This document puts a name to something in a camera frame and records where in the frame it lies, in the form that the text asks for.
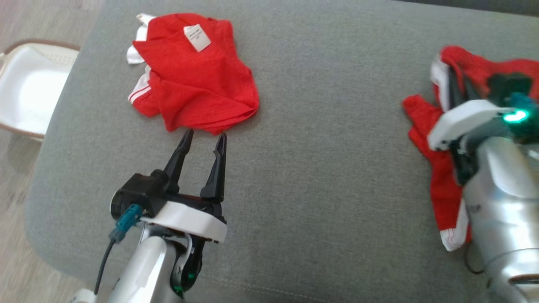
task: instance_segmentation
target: red fabric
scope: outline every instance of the red fabric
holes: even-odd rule
[[[197,52],[185,26],[200,24],[208,47]],[[219,134],[257,112],[258,92],[251,70],[236,54],[232,24],[193,13],[150,21],[146,41],[133,41],[151,68],[151,90],[133,106],[143,115],[160,113],[172,132],[180,126]]]
[[[455,228],[462,189],[453,178],[449,152],[431,150],[427,143],[427,135],[443,112],[419,95],[406,98],[403,107],[413,123],[408,136],[432,165],[431,201],[438,229]]]
[[[539,99],[539,62],[529,59],[515,59],[492,62],[476,54],[471,54],[460,46],[447,46],[440,53],[441,61],[455,67],[459,86],[464,91],[462,72],[475,85],[478,93],[486,98],[489,93],[487,79],[494,74],[523,73],[534,80],[529,96]]]

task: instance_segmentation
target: gray cushion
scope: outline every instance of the gray cushion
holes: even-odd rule
[[[446,44],[493,60],[539,59],[536,18],[393,1],[112,1],[59,100],[27,198],[26,228],[54,267],[93,281],[113,193],[162,168],[183,134],[132,108],[143,65],[125,52],[140,12],[196,12],[234,25],[260,93],[228,131],[229,233],[209,244],[191,302],[465,302],[485,279],[441,244],[430,166],[407,138],[400,102],[432,100]],[[216,137],[197,131],[180,186],[198,194]],[[113,249],[106,283],[138,238]]]

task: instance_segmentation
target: clothing label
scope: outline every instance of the clothing label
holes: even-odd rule
[[[183,32],[197,52],[205,49],[211,43],[200,24],[185,26]]]

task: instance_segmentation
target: black cable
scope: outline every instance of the black cable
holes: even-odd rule
[[[485,269],[482,269],[482,270],[479,270],[479,271],[476,271],[476,270],[473,270],[472,267],[470,266],[470,263],[468,262],[468,252],[470,250],[470,245],[472,245],[472,242],[468,242],[465,246],[464,246],[464,255],[462,256],[462,258],[464,259],[464,266],[466,267],[466,269],[468,269],[472,274],[482,274],[485,272]]]
[[[105,263],[107,262],[108,255],[110,254],[110,251],[112,250],[112,246],[114,246],[115,243],[116,243],[115,239],[110,240],[107,250],[105,251],[105,255],[103,256],[103,261],[101,261],[101,267],[99,267],[98,279],[95,282],[95,289],[94,289],[95,295],[97,295],[99,292],[99,285],[101,284],[101,278],[103,277],[103,270],[105,270]]]

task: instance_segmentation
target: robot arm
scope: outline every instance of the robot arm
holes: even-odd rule
[[[114,195],[110,212],[117,228],[101,265],[94,292],[81,290],[72,303],[94,303],[102,268],[114,243],[135,224],[139,245],[109,297],[112,303],[180,303],[202,269],[206,242],[221,243],[227,227],[222,215],[226,134],[220,136],[215,161],[200,196],[179,193],[178,179],[193,138],[189,129],[164,170],[134,174]]]
[[[515,89],[529,89],[529,79],[495,80],[505,83],[491,87],[502,92],[497,100],[470,98],[477,94],[469,83],[462,95],[450,81],[453,107],[433,128],[429,146],[452,154],[491,300],[539,302],[539,162],[522,151],[538,141],[538,110],[527,91]]]

